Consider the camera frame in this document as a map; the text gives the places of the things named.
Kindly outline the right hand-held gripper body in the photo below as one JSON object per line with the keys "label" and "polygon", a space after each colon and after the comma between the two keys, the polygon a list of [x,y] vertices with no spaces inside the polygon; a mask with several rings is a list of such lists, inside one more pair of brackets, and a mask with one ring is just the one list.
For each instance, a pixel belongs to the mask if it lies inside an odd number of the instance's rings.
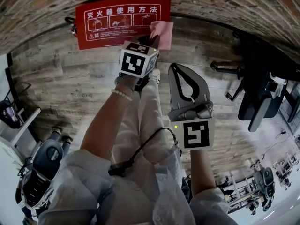
{"label": "right hand-held gripper body", "polygon": [[171,127],[183,151],[212,147],[215,119],[211,101],[172,110],[168,116]]}

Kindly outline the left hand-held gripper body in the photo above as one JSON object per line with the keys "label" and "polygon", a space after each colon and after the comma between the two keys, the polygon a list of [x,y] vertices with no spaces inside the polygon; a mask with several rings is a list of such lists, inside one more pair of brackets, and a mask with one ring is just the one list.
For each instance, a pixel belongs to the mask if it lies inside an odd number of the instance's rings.
{"label": "left hand-held gripper body", "polygon": [[143,86],[157,68],[159,36],[135,36],[125,41],[120,53],[118,85]]}

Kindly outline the red fire extinguisher box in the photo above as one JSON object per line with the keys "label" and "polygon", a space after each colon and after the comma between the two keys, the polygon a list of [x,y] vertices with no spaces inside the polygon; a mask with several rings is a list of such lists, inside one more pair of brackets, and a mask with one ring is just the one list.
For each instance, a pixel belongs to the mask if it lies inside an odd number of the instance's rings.
{"label": "red fire extinguisher box", "polygon": [[122,45],[150,34],[152,22],[170,20],[171,0],[97,0],[77,6],[79,49]]}

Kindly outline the pink cloth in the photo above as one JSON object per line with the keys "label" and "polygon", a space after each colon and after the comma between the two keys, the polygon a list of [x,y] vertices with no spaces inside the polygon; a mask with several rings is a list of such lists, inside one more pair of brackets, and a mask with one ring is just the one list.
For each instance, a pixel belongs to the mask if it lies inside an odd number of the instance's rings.
{"label": "pink cloth", "polygon": [[155,21],[150,25],[150,39],[159,36],[158,49],[170,50],[173,36],[173,22]]}

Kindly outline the person's left forearm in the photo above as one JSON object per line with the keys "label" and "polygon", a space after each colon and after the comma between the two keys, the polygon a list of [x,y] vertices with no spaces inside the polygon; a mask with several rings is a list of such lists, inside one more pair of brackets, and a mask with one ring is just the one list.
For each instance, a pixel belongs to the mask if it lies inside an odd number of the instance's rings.
{"label": "person's left forearm", "polygon": [[116,84],[89,125],[80,149],[109,160],[124,113],[132,101],[135,86]]}

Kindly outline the person's right forearm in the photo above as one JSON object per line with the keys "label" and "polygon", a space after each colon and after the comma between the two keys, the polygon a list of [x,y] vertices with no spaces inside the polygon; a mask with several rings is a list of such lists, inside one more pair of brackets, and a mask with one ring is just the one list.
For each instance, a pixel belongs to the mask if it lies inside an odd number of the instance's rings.
{"label": "person's right forearm", "polygon": [[193,196],[216,187],[216,182],[206,150],[192,150],[191,157],[191,188]]}

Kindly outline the red fire extinguisher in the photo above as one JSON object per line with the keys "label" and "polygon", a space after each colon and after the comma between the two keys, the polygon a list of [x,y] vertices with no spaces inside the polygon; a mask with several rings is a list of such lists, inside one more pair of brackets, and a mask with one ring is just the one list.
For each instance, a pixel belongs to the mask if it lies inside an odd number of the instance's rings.
{"label": "red fire extinguisher", "polygon": [[65,17],[64,20],[66,23],[68,23],[70,25],[72,35],[77,37],[77,25],[76,25],[75,18]]}

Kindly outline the person's right white shoe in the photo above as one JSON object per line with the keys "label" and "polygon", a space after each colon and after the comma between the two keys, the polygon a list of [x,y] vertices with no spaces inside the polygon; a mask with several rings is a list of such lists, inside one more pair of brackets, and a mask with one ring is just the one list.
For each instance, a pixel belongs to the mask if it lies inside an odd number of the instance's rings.
{"label": "person's right white shoe", "polygon": [[149,73],[148,81],[149,82],[152,81],[155,84],[159,85],[160,80],[161,80],[161,73],[160,70],[156,67]]}

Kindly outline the beige trousers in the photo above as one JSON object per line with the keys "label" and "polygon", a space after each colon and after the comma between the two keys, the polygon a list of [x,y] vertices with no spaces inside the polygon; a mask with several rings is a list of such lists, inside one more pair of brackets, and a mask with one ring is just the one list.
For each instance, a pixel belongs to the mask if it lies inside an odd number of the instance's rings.
{"label": "beige trousers", "polygon": [[144,157],[152,164],[167,166],[170,170],[181,170],[179,150],[175,146],[170,147],[167,134],[162,127],[158,84],[149,81],[141,93],[133,93],[132,101],[121,121],[111,161],[118,164],[129,160],[133,153],[157,131],[137,157]]}

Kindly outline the black office chair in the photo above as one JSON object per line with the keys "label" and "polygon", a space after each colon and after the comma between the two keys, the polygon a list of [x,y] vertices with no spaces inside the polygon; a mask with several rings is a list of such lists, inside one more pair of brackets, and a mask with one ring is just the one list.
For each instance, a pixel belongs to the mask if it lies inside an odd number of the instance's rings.
{"label": "black office chair", "polygon": [[300,96],[293,98],[286,85],[277,84],[270,78],[270,72],[288,81],[300,82],[300,64],[272,45],[242,43],[242,61],[216,62],[210,67],[222,73],[236,74],[240,80],[234,95],[226,98],[234,101],[244,91],[238,118],[249,120],[248,130],[255,132],[264,118],[272,118],[285,98],[292,108],[288,122],[291,122],[300,107]]}

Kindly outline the grey and black robot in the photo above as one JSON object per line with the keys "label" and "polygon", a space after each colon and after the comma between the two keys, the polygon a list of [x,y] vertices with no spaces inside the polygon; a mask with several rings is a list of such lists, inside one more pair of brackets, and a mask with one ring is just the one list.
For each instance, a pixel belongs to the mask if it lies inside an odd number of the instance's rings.
{"label": "grey and black robot", "polygon": [[261,200],[262,210],[266,212],[271,207],[275,194],[275,182],[271,168],[255,169],[254,181],[258,189],[257,195]]}

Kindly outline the grey shirt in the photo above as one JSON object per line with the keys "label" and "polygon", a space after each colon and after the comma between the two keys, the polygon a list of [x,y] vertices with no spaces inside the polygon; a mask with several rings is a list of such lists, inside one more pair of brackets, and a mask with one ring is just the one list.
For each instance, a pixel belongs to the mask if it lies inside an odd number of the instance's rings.
{"label": "grey shirt", "polygon": [[178,150],[155,165],[139,156],[126,177],[110,176],[110,165],[87,151],[67,156],[38,225],[238,225],[218,188],[186,200]]}

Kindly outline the white and black robot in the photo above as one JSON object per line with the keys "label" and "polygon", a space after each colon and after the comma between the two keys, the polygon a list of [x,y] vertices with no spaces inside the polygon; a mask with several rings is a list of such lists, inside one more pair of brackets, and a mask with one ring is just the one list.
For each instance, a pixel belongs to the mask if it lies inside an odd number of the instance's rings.
{"label": "white and black robot", "polygon": [[52,180],[55,178],[63,149],[56,140],[46,140],[33,157],[25,159],[19,170],[19,188],[15,193],[17,204],[22,210],[35,213],[36,210],[48,204],[54,189]]}

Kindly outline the white desk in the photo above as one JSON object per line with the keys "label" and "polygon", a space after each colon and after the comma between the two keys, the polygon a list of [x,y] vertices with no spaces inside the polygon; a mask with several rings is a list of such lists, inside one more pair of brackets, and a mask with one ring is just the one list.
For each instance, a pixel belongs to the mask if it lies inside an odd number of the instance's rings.
{"label": "white desk", "polygon": [[21,118],[20,128],[11,128],[5,122],[0,120],[0,145],[11,148],[29,148],[33,149],[39,142],[34,138],[33,132],[30,131],[30,125],[34,119],[40,114],[41,109],[37,108],[29,118],[24,121]]}

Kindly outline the black mesh chair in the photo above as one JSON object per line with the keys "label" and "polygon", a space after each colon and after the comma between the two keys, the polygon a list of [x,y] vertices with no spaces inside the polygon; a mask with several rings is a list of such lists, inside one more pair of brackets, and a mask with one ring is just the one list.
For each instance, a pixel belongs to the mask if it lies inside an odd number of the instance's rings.
{"label": "black mesh chair", "polygon": [[22,115],[25,111],[24,107],[21,107],[20,96],[26,92],[31,84],[28,82],[23,82],[27,87],[16,97],[13,96],[13,91],[9,89],[5,98],[0,101],[0,120],[3,121],[12,129],[19,129],[27,120],[27,114]]}

